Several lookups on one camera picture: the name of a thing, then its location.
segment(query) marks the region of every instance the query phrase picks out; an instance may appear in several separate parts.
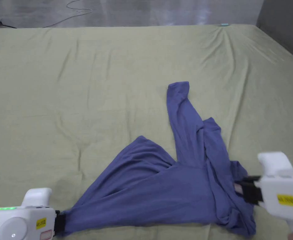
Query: wrinkle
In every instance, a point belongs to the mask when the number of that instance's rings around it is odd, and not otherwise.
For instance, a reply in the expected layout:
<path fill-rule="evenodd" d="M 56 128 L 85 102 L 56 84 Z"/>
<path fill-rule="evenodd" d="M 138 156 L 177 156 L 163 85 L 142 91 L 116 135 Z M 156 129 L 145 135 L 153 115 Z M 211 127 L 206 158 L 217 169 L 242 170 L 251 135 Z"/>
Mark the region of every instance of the wrinkle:
<path fill-rule="evenodd" d="M 243 69 L 245 69 L 245 72 L 244 72 L 244 81 L 243 81 L 243 85 L 242 85 L 242 91 L 241 91 L 240 99 L 239 99 L 239 102 L 238 102 L 235 118 L 234 118 L 234 121 L 232 123 L 230 136 L 229 136 L 228 142 L 226 144 L 226 148 L 227 148 L 228 151 L 229 151 L 229 148 L 230 148 L 230 145 L 231 145 L 234 128 L 235 128 L 235 125 L 236 125 L 236 123 L 237 123 L 237 121 L 239 119 L 241 107 L 243 105 L 243 99 L 244 99 L 244 95 L 245 95 L 245 90 L 246 90 L 246 87 L 247 87 L 247 84 L 248 84 L 248 76 L 249 76 L 249 72 L 251 70 L 251 66 L 250 66 L 250 63 L 249 63 L 247 58 L 244 58 L 244 64 L 245 64 L 245 67 Z"/>
<path fill-rule="evenodd" d="M 42 39 L 48 34 L 49 31 L 51 31 L 53 28 L 48 28 L 44 31 L 43 35 L 42 35 Z"/>
<path fill-rule="evenodd" d="M 65 58 L 64 58 L 64 61 L 63 61 L 63 63 L 62 63 L 61 70 L 60 70 L 60 72 L 59 72 L 59 75 L 57 76 L 57 83 L 61 80 L 61 77 L 62 77 L 63 71 L 64 71 L 64 69 L 66 68 L 67 62 L 68 62 L 69 57 L 70 57 L 70 53 L 71 53 L 71 49 L 69 49 L 67 55 L 66 55 Z"/>
<path fill-rule="evenodd" d="M 109 71 L 110 71 L 110 65 L 111 65 L 111 54 L 112 54 L 112 50 L 109 52 L 109 55 L 107 58 L 106 79 L 109 79 Z"/>
<path fill-rule="evenodd" d="M 232 76 L 234 76 L 234 72 L 236 71 L 235 51 L 234 51 L 234 46 L 230 39 L 230 36 L 227 34 L 226 31 L 224 31 L 223 39 L 226 41 L 226 51 L 228 56 L 228 62 L 230 63 L 230 69 L 231 69 L 231 71 L 228 71 L 226 78 L 230 79 Z"/>
<path fill-rule="evenodd" d="M 77 38 L 77 42 L 76 42 L 76 52 L 74 54 L 74 59 L 77 61 L 78 59 L 78 55 L 79 55 L 79 38 Z"/>
<path fill-rule="evenodd" d="M 48 43 L 47 43 L 46 46 L 45 46 L 45 50 L 44 50 L 44 52 L 48 52 L 49 49 L 50 49 L 50 47 L 51 47 L 51 45 L 52 45 L 52 36 L 50 36 L 50 38 L 49 38 L 49 40 L 48 40 Z"/>
<path fill-rule="evenodd" d="M 128 95 L 125 95 L 125 119 L 126 119 L 126 127 L 128 130 L 129 143 L 132 142 L 132 132 L 130 128 L 130 101 Z"/>
<path fill-rule="evenodd" d="M 87 109 L 88 109 L 88 111 L 90 109 L 89 108 L 89 101 L 90 101 L 91 85 L 92 85 L 92 73 L 93 73 L 93 67 L 94 67 L 96 57 L 97 57 L 97 54 L 94 53 L 93 61 L 92 61 L 92 64 L 91 64 L 90 78 L 89 78 L 89 82 L 88 82 L 88 90 L 87 90 Z"/>
<path fill-rule="evenodd" d="M 56 112 L 54 123 L 57 132 L 60 133 L 71 144 L 72 152 L 75 156 L 77 156 L 77 170 L 82 174 L 82 179 L 85 179 L 84 173 L 81 169 L 81 158 L 83 151 L 90 144 L 84 143 L 83 141 L 81 141 L 81 139 L 76 137 L 74 134 L 72 134 L 65 128 L 61 113 Z"/>
<path fill-rule="evenodd" d="M 218 38 L 218 35 L 220 33 L 221 33 L 221 30 L 217 31 L 216 34 L 214 35 L 213 40 L 211 41 L 211 44 L 218 41 L 217 45 L 213 45 L 213 46 L 209 45 L 209 46 L 204 47 L 204 48 L 208 48 L 210 50 L 210 52 L 202 58 L 201 64 L 204 64 L 205 62 L 207 62 L 208 59 L 211 58 L 217 52 L 217 50 L 221 48 L 221 46 L 223 44 L 223 40 L 220 37 Z"/>

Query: yellow sticker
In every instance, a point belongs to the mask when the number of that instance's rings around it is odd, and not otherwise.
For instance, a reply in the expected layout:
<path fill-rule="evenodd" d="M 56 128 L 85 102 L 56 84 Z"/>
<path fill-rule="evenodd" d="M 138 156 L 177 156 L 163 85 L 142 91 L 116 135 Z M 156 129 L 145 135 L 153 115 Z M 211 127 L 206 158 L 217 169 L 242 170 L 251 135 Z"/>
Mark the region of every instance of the yellow sticker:
<path fill-rule="evenodd" d="M 279 203 L 282 205 L 287 205 L 293 207 L 293 196 L 292 195 L 281 195 L 278 194 Z"/>
<path fill-rule="evenodd" d="M 44 228 L 46 225 L 46 217 L 37 221 L 37 229 Z"/>

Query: purple long-sleeve shirt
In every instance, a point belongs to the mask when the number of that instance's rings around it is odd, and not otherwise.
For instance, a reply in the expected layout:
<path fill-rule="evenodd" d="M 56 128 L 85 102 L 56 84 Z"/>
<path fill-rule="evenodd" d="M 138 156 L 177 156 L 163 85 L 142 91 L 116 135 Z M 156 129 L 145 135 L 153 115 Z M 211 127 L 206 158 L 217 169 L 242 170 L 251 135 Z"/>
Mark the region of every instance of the purple long-sleeve shirt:
<path fill-rule="evenodd" d="M 215 223 L 246 237 L 255 234 L 253 206 L 233 186 L 247 172 L 229 160 L 221 128 L 213 118 L 202 121 L 188 93 L 188 82 L 170 84 L 167 92 L 177 162 L 139 136 L 65 211 L 65 235 L 88 228 L 175 223 Z"/>

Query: bed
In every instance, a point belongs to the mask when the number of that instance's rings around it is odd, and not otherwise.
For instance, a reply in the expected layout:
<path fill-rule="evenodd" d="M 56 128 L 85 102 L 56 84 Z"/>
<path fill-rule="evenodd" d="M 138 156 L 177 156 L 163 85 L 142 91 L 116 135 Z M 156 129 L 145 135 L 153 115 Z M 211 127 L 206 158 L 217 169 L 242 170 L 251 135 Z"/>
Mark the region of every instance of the bed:
<path fill-rule="evenodd" d="M 257 153 L 293 164 L 293 55 L 256 26 L 0 29 L 0 206 L 30 188 L 70 208 L 115 156 L 144 135 L 176 159 L 168 84 L 213 117 L 231 160 L 261 174 Z M 255 208 L 254 239 L 286 239 Z M 241 239 L 215 225 L 110 227 L 66 239 Z"/>

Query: black cable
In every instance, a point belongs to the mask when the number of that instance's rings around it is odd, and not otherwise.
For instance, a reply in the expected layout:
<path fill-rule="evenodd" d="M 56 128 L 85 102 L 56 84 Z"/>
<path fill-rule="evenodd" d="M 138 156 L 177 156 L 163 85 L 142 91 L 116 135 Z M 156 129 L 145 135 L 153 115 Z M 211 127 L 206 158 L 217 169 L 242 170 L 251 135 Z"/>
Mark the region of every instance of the black cable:
<path fill-rule="evenodd" d="M 12 26 L 5 25 L 5 24 L 2 24 L 2 23 L 0 23 L 0 26 L 4 26 L 4 27 L 10 27 L 10 28 L 17 28 L 17 27 L 12 27 Z"/>

